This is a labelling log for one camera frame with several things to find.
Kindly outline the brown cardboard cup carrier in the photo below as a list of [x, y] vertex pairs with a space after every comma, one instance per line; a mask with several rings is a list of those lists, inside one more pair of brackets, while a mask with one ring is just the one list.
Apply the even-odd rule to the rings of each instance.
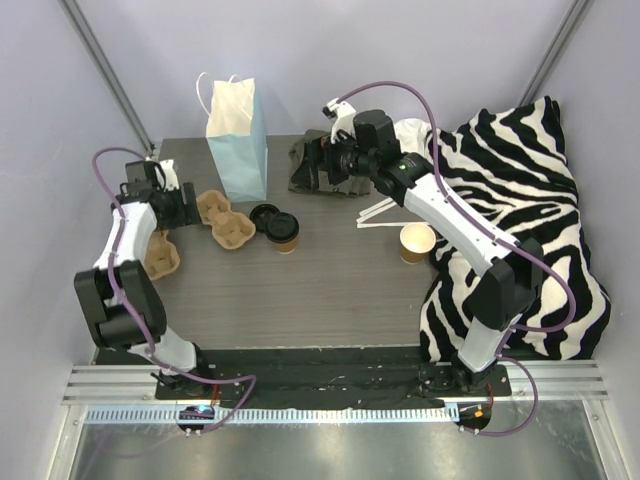
[[202, 223], [211, 228], [212, 237], [224, 249], [237, 250], [254, 237], [255, 224], [246, 215], [234, 212], [222, 192], [205, 191], [196, 201]]

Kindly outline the light blue paper bag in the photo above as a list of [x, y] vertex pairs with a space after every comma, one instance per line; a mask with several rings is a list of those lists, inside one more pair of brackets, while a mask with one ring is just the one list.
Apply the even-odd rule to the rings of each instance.
[[201, 73], [195, 89], [207, 115], [205, 138], [226, 196], [232, 202], [264, 201], [268, 146], [256, 82], [238, 75], [212, 79], [211, 99], [205, 101], [200, 83], [209, 76]]

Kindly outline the brown paper coffee cup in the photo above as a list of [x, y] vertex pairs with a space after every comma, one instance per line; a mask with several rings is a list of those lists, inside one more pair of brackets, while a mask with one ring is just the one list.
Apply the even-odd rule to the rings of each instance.
[[271, 242], [274, 244], [274, 247], [278, 253], [290, 254], [296, 249], [299, 242], [299, 236], [293, 235], [285, 238], [284, 240], [272, 239]]

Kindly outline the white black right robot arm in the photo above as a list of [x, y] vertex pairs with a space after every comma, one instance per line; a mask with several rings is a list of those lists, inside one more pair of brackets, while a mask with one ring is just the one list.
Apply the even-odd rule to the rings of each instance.
[[325, 106], [323, 113], [332, 127], [310, 142], [311, 167], [326, 172], [330, 183], [370, 179], [379, 193], [434, 227], [479, 277], [467, 300], [472, 322], [451, 371], [457, 391], [477, 393], [488, 381], [508, 329], [540, 295], [541, 245], [534, 239], [519, 242], [438, 182], [435, 163], [402, 149], [384, 111], [356, 112], [341, 102]]

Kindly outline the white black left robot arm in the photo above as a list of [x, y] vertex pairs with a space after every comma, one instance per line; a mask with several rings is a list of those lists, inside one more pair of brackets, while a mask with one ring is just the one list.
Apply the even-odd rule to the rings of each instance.
[[112, 197], [113, 223], [103, 252], [74, 277], [81, 310], [96, 346], [151, 360], [169, 385], [203, 398], [212, 389], [211, 370], [199, 347], [168, 326], [144, 268], [153, 233], [200, 222], [194, 187], [179, 183], [172, 160], [131, 162], [126, 175]]

